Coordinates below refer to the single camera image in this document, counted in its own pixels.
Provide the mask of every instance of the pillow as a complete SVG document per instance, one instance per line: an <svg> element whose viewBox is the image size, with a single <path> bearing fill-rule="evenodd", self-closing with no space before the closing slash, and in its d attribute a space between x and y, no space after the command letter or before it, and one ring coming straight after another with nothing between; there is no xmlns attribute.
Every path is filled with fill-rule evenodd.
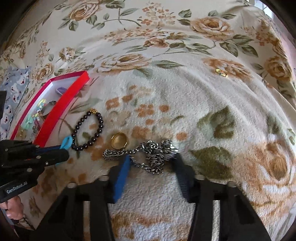
<svg viewBox="0 0 296 241"><path fill-rule="evenodd" d="M7 95L3 117L0 121L0 140L7 137L14 113L29 83L29 70L28 66L25 69L16 69L10 66L4 74L3 81L0 84L0 91L7 91Z"/></svg>

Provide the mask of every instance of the screw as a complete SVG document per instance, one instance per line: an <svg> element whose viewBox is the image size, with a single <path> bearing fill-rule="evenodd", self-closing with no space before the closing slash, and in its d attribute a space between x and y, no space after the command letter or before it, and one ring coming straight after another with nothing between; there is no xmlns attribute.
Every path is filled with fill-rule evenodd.
<svg viewBox="0 0 296 241"><path fill-rule="evenodd" d="M231 188L235 188L237 186L235 182L228 182L227 185Z"/></svg>
<svg viewBox="0 0 296 241"><path fill-rule="evenodd" d="M205 176L204 175L195 175L195 179L197 180L204 180Z"/></svg>
<svg viewBox="0 0 296 241"><path fill-rule="evenodd" d="M69 183L69 184L67 185L67 187L68 187L68 188L75 188L75 187L77 187L77 184L76 184L76 183Z"/></svg>
<svg viewBox="0 0 296 241"><path fill-rule="evenodd" d="M100 177L99 177L99 180L100 180L101 182L106 182L106 181L109 180L109 177L108 177L108 176L100 176Z"/></svg>

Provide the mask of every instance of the chain link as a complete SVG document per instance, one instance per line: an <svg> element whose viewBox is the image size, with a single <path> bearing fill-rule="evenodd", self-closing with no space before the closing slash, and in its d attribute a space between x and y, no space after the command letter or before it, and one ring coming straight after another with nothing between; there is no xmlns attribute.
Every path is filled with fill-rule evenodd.
<svg viewBox="0 0 296 241"><path fill-rule="evenodd" d="M149 162L149 165L145 163L138 163L133 154L142 151L146 154L146 160ZM170 139L163 140L161 145L152 140L147 140L146 142L141 143L137 148L132 150L105 150L103 157L106 160L118 160L120 156L128 154L131 157L131 163L135 167L140 167L147 172L152 174L161 174L163 173L162 166L165 161L169 161L176 153L178 152L177 147L173 146L173 143Z"/></svg>

